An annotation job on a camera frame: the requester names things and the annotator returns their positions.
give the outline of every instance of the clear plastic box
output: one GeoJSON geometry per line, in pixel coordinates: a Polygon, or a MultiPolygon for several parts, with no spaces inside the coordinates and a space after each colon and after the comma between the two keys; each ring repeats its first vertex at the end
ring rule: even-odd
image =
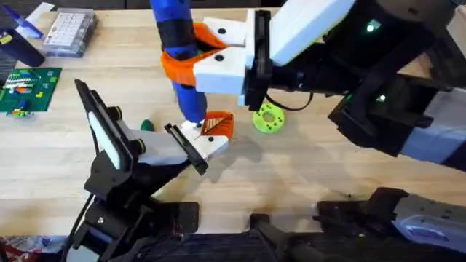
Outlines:
{"type": "Polygon", "coordinates": [[[42,43],[47,56],[82,57],[97,26],[93,9],[59,8],[42,43]]]}

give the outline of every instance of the green gear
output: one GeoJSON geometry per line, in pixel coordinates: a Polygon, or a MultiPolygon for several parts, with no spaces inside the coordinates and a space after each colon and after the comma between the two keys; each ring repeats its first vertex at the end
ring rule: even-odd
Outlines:
{"type": "Polygon", "coordinates": [[[278,106],[274,106],[271,103],[264,103],[261,109],[254,113],[253,123],[257,130],[266,134],[273,134],[285,124],[285,114],[278,106]],[[268,122],[264,119],[266,114],[273,116],[274,119],[272,122],[268,122]]]}

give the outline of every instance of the green circuit board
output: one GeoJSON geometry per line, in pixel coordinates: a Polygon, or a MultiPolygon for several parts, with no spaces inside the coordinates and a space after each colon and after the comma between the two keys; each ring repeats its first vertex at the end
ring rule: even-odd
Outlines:
{"type": "Polygon", "coordinates": [[[0,112],[12,112],[25,101],[30,112],[46,111],[57,87],[62,68],[14,69],[0,90],[0,112]],[[26,84],[29,93],[11,93],[11,86],[26,84]]]}

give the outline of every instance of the wooden table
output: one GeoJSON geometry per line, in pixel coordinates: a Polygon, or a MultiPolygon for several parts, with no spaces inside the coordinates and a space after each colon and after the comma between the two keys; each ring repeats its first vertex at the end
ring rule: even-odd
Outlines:
{"type": "MultiPolygon", "coordinates": [[[[196,21],[206,16],[244,20],[245,15],[245,9],[193,11],[196,21]]],[[[48,31],[54,17],[45,14],[39,28],[48,31]]],[[[183,121],[159,64],[152,11],[102,11],[98,18],[82,59],[47,58],[43,65],[63,67],[49,111],[30,119],[1,117],[0,235],[68,234],[87,198],[83,185],[95,153],[75,78],[98,90],[108,105],[120,105],[133,128],[145,118],[157,128],[183,121]]],[[[419,61],[405,72],[426,75],[419,61]]],[[[295,107],[307,99],[299,93],[274,96],[295,107]]],[[[209,163],[206,175],[187,170],[161,198],[198,201],[201,233],[244,231],[252,212],[271,214],[285,230],[320,230],[312,221],[316,202],[349,195],[365,199],[379,186],[466,205],[466,174],[351,144],[327,119],[339,99],[316,95],[306,110],[286,114],[279,133],[265,135],[235,97],[208,95],[210,110],[234,113],[234,139],[209,163]]]]}

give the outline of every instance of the orange part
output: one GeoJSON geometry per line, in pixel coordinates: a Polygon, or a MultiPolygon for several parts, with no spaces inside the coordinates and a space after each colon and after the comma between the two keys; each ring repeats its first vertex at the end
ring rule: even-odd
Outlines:
{"type": "Polygon", "coordinates": [[[211,111],[205,114],[201,135],[224,135],[228,139],[233,137],[234,117],[232,113],[211,111]]]}
{"type": "Polygon", "coordinates": [[[165,75],[170,80],[180,84],[186,84],[195,87],[196,78],[194,77],[193,72],[194,64],[206,57],[214,55],[222,49],[227,48],[227,46],[222,41],[217,39],[216,36],[214,36],[203,23],[195,23],[193,28],[197,40],[202,41],[217,49],[210,52],[205,52],[201,55],[183,61],[176,60],[169,56],[169,54],[166,52],[163,52],[160,60],[162,62],[163,70],[165,71],[165,75]]]}

